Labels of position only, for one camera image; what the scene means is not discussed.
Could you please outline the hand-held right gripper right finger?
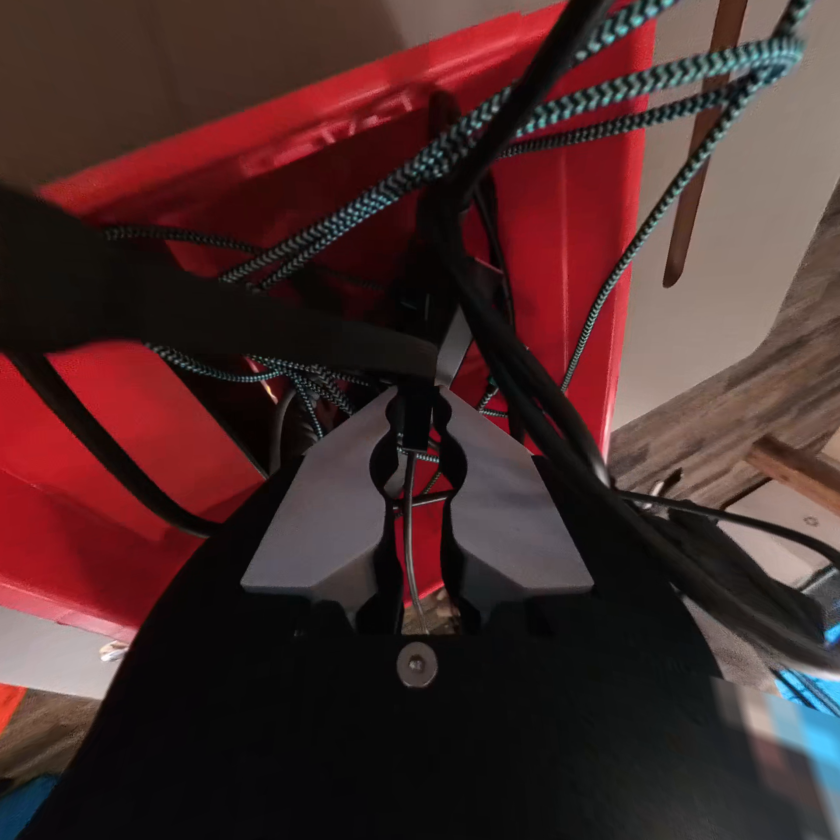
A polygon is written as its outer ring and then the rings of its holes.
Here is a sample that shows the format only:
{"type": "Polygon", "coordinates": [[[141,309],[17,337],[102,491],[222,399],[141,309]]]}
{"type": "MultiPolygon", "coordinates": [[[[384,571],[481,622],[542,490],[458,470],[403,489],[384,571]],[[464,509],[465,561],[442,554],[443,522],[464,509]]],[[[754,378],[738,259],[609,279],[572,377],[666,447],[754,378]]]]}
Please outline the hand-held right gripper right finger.
{"type": "Polygon", "coordinates": [[[461,626],[479,631],[501,605],[588,595],[594,582],[532,454],[446,387],[434,429],[444,503],[440,567],[461,626]]]}

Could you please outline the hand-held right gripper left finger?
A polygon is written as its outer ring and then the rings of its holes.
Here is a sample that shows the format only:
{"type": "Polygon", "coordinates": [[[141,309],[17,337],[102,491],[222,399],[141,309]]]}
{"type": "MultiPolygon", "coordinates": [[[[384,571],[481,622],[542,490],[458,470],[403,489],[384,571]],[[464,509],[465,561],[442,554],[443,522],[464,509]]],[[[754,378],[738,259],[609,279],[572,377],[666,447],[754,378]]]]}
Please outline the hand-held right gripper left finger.
{"type": "Polygon", "coordinates": [[[390,388],[305,454],[241,585],[340,604],[357,631],[400,631],[403,567],[393,503],[403,409],[390,388]]]}

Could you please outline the red plastic bin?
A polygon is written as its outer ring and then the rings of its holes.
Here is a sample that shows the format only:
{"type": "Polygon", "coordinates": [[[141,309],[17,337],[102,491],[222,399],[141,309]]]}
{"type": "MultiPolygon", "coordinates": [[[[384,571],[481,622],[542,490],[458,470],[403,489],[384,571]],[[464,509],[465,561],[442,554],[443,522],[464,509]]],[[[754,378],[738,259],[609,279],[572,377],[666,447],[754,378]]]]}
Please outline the red plastic bin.
{"type": "MultiPolygon", "coordinates": [[[[540,2],[2,2],[2,181],[94,225],[257,247],[338,209],[530,62],[540,2]]],[[[517,327],[559,380],[636,225],[645,136],[493,167],[517,327]]],[[[384,320],[417,195],[273,294],[384,320]]],[[[57,373],[186,510],[225,520],[262,483],[285,377],[219,382],[138,343],[57,373]]],[[[2,609],[128,639],[200,544],[145,509],[2,355],[2,609]]]]}

